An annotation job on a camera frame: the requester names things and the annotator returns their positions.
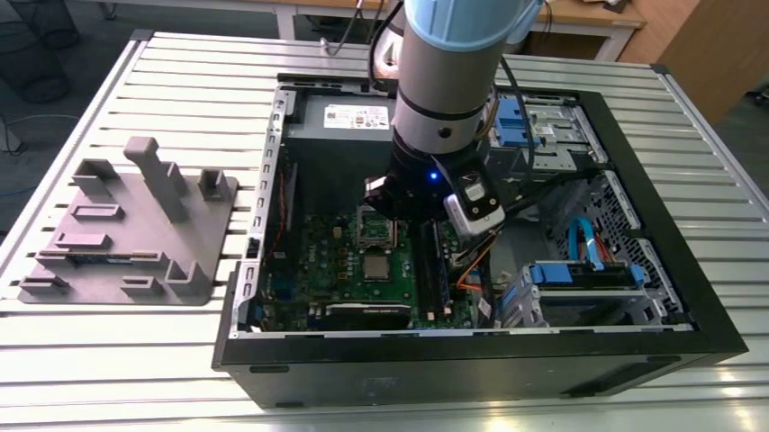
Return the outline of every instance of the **metal table surface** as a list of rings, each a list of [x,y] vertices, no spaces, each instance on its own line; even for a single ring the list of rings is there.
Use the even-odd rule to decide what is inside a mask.
[[[0,425],[769,430],[769,207],[677,84],[641,65],[510,57],[523,86],[594,90],[606,97],[748,354],[602,399],[270,412],[211,370],[224,281],[255,204],[275,76],[282,71],[362,76],[366,54],[366,47],[351,46],[328,59],[314,42],[168,33],[127,44],[0,247]],[[507,84],[501,73],[498,82]],[[162,159],[183,171],[219,167],[239,179],[211,302],[202,307],[21,303],[15,285],[76,192],[68,178],[79,161],[108,158],[117,169],[131,170],[121,146],[136,134],[156,137]]]

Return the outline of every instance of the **wooden cabinet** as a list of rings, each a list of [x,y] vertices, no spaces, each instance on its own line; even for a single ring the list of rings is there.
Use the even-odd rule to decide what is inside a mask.
[[[710,123],[769,73],[769,1],[634,0],[647,21],[618,61],[668,66]]]

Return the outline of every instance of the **green circuit board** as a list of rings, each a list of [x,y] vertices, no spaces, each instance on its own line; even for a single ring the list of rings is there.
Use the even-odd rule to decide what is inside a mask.
[[[427,319],[419,313],[411,243],[406,228],[387,225],[386,219],[360,215],[310,215],[304,219],[300,256],[294,280],[271,280],[276,302],[270,306],[274,330],[312,330],[314,305],[340,302],[402,304],[411,307],[410,329],[466,329],[471,327],[470,299],[453,301],[443,317]],[[359,235],[384,239],[395,229],[387,246],[360,247]],[[443,235],[445,250],[457,250],[453,232]]]

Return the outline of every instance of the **desk leg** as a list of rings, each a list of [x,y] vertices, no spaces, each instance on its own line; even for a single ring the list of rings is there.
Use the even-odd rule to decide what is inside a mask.
[[[294,17],[296,8],[292,5],[276,5],[275,18],[278,19],[278,37],[287,41],[296,40]]]
[[[617,27],[611,32],[611,35],[606,38],[595,60],[598,61],[617,61],[622,50],[625,50],[625,45],[630,40],[635,29],[627,27]]]

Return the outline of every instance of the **wire basket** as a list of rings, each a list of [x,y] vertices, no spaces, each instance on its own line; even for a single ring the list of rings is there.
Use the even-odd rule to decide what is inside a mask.
[[[24,22],[0,22],[0,79],[33,104],[55,101],[69,90],[56,55]]]
[[[45,45],[60,50],[79,42],[80,34],[64,0],[8,0],[24,23]]]

